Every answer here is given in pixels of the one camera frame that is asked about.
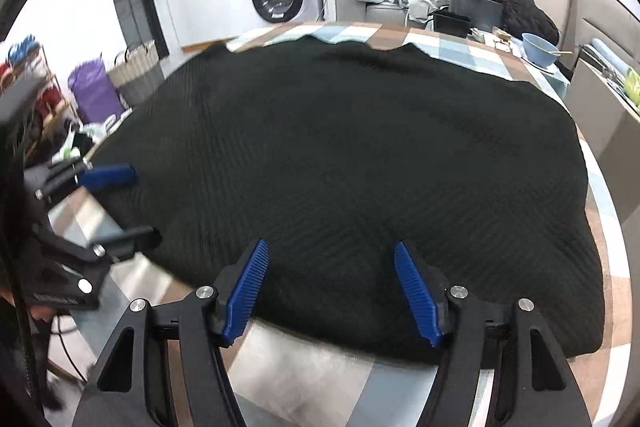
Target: red item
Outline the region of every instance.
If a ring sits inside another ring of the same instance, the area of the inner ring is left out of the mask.
[[[65,102],[65,99],[62,97],[58,86],[56,86],[55,84],[49,84],[49,86],[47,86],[42,93],[41,98],[47,105],[49,105],[49,107],[51,108],[51,112],[55,112],[60,104],[64,104]]]
[[[49,106],[47,105],[47,102],[45,102],[43,97],[40,97],[37,100],[36,110],[37,112],[39,112],[40,116],[42,117],[42,121],[44,121],[51,113],[51,111],[49,110]]]
[[[11,69],[11,66],[8,62],[4,62],[0,64],[0,88],[5,89],[11,85],[12,82],[12,73],[14,70]]]
[[[10,71],[11,71],[11,66],[9,65],[8,62],[3,62],[2,64],[0,64],[0,79],[4,78],[4,76],[8,74],[8,72]]]

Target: knit fabric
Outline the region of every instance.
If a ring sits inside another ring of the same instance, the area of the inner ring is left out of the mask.
[[[481,299],[531,299],[565,354],[602,341],[602,268],[575,124],[554,100],[437,60],[307,36],[192,58],[98,149],[134,187],[98,193],[152,261],[211,284],[252,238],[270,266],[255,313],[376,355],[436,362],[393,263],[411,239]]]

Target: striped cloth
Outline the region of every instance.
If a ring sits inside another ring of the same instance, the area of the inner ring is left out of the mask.
[[[252,30],[228,44],[234,52],[313,35],[326,42],[361,41],[382,50],[413,43],[425,53],[465,68],[508,80],[530,82],[564,107],[542,73],[507,52],[477,42],[414,28],[368,23],[283,24]],[[604,341],[596,352],[570,361],[591,420],[607,427],[625,383],[631,342],[631,283],[622,230],[607,185],[591,150],[578,131],[589,190],[586,214],[604,276]],[[56,233],[76,243],[117,230],[97,201],[80,189],[51,215]],[[101,308],[74,312],[87,344],[99,353],[128,302],[143,297],[152,304],[172,302],[190,291],[138,255],[112,268]],[[170,347],[170,356],[177,356]],[[223,358],[249,427],[414,427],[433,383],[436,367],[389,362],[300,338],[252,321]],[[473,427],[484,425],[493,371],[483,371],[473,411]],[[180,419],[188,417],[184,388],[174,386]]]

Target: black cable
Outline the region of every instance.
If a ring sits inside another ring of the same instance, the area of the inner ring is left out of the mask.
[[[78,331],[78,326],[73,326],[72,328],[69,328],[68,330],[60,331],[60,315],[56,315],[56,317],[58,318],[58,331],[54,331],[53,328],[51,328],[51,334],[52,335],[68,335],[69,333],[73,333],[74,331]]]
[[[58,331],[60,331],[60,316],[56,315],[56,317],[58,318]],[[59,336],[60,338],[60,344],[62,344],[62,349],[65,351],[65,355],[69,360],[69,363],[73,366],[73,368],[75,369],[76,373],[78,374],[78,377],[80,377],[80,380],[82,380],[82,382],[86,383],[86,378],[84,377],[84,375],[80,372],[80,370],[78,369],[77,365],[74,363],[74,361],[71,359],[71,355],[69,354],[69,352],[66,350],[66,346],[65,346],[65,341],[62,339],[62,336],[64,335],[64,333],[56,333],[57,336]]]

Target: white cabinet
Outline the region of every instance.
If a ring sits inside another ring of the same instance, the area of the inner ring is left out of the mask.
[[[178,44],[189,46],[191,41],[191,13],[190,0],[167,0],[171,19],[174,21]]]
[[[189,0],[190,38],[194,44],[217,40],[216,27],[222,22],[220,0]]]
[[[241,9],[238,0],[167,2],[181,47],[238,36],[238,21],[243,20],[243,14],[238,11]]]

